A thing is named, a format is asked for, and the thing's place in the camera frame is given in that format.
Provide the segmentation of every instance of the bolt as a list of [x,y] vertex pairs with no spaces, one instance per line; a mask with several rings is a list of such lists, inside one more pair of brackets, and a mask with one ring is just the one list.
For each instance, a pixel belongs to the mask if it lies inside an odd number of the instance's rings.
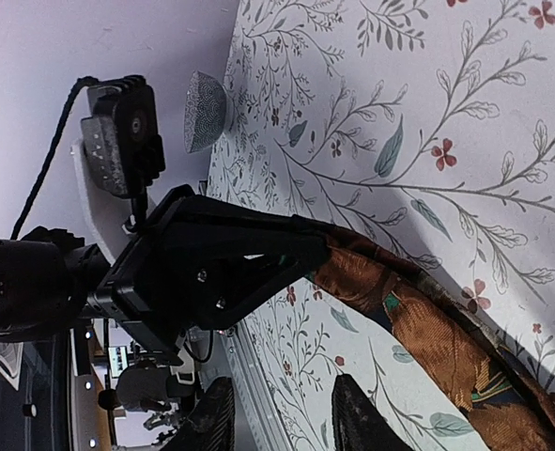
[[206,282],[207,277],[208,274],[206,273],[206,270],[200,270],[200,272],[198,273],[198,282],[203,284],[204,282]]
[[142,121],[139,117],[133,118],[133,121],[131,122],[131,130],[135,134],[139,133],[139,131],[142,130]]
[[35,404],[23,404],[23,415],[27,418],[37,417],[37,406]]

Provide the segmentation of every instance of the black cable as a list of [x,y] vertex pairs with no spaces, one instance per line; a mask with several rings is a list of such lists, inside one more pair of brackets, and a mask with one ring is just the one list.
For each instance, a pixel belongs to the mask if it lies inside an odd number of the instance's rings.
[[210,357],[212,356],[212,347],[214,345],[214,331],[210,331],[210,340],[208,342],[208,352],[205,358],[201,359],[199,358],[197,355],[195,355],[192,350],[190,349],[189,346],[187,346],[187,343],[183,343],[183,349],[185,349],[185,351],[190,354],[190,357],[192,357],[198,364],[205,364],[208,360],[210,360]]
[[50,149],[48,150],[48,154],[43,161],[43,165],[41,166],[41,170],[39,171],[39,175],[37,180],[35,180],[35,184],[33,188],[31,188],[31,193],[26,198],[24,202],[23,211],[21,215],[16,220],[16,224],[12,229],[12,235],[10,236],[11,240],[18,240],[18,236],[21,233],[21,228],[23,228],[24,221],[26,221],[26,217],[29,215],[29,212],[33,208],[33,204],[35,203],[35,198],[37,194],[39,194],[39,190],[43,185],[43,181],[45,180],[45,176],[47,176],[48,171],[50,170],[50,166],[52,165],[52,160],[54,159],[55,151],[60,144],[60,138],[62,137],[62,132],[64,131],[65,126],[67,125],[67,121],[69,120],[70,110],[72,109],[72,105],[74,104],[79,92],[84,87],[93,86],[100,82],[97,78],[94,77],[83,77],[79,78],[75,84],[72,86],[70,90],[69,96],[67,101],[64,102],[64,107],[62,108],[62,114],[58,119],[58,125],[56,125],[54,137],[52,138],[52,143],[50,144]]

